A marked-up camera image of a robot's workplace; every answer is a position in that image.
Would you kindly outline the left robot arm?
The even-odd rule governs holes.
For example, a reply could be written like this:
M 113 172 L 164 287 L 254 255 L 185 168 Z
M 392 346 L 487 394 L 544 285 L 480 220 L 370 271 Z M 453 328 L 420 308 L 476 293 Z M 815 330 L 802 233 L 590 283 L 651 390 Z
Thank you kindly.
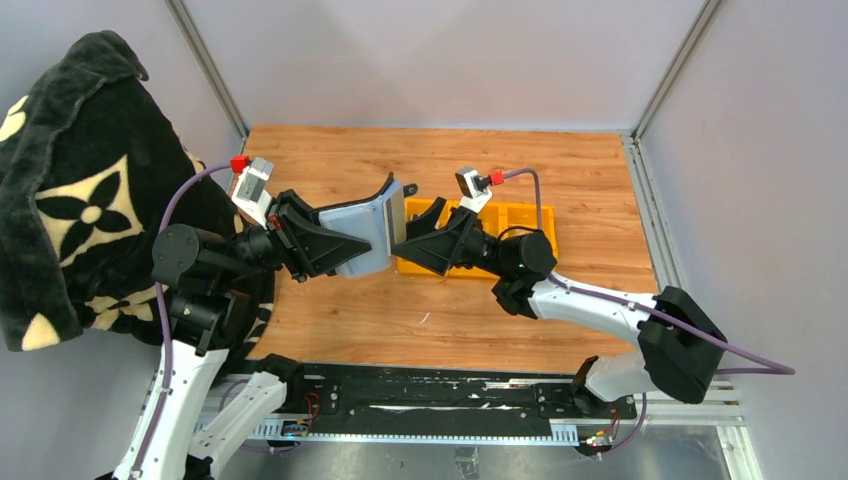
M 196 227 L 165 227 L 153 245 L 153 280 L 166 325 L 149 405 L 116 479 L 214 479 L 272 412 L 320 411 L 301 363 L 270 355 L 204 428 L 196 422 L 240 333 L 263 308 L 238 287 L 285 269 L 298 281 L 321 275 L 356 278 L 385 269 L 404 235 L 401 186 L 367 199 L 313 208 L 294 192 L 239 187 L 233 203 L 253 225 L 230 237 Z

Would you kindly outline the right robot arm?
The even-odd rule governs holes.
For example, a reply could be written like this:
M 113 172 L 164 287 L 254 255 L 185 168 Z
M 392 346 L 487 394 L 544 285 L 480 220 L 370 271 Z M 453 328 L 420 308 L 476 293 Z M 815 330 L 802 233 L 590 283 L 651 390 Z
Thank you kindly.
M 506 313 L 576 323 L 632 345 L 629 353 L 584 361 L 570 392 L 577 413 L 596 417 L 614 400 L 652 391 L 687 404 L 704 400 L 726 337 L 688 292 L 633 293 L 568 279 L 556 273 L 543 230 L 510 225 L 492 234 L 464 206 L 439 224 L 445 206 L 438 198 L 408 221 L 394 255 L 438 275 L 483 270 L 496 277 L 492 293 Z

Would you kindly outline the black leather card holder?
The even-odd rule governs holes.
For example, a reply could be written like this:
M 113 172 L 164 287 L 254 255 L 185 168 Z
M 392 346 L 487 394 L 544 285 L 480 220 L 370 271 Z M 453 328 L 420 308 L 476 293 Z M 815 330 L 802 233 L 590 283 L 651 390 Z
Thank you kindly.
M 370 197 L 318 209 L 320 226 L 367 241 L 371 250 L 342 263 L 335 273 L 358 278 L 391 266 L 392 249 L 406 240 L 405 199 L 418 193 L 415 183 L 403 184 L 390 173 Z

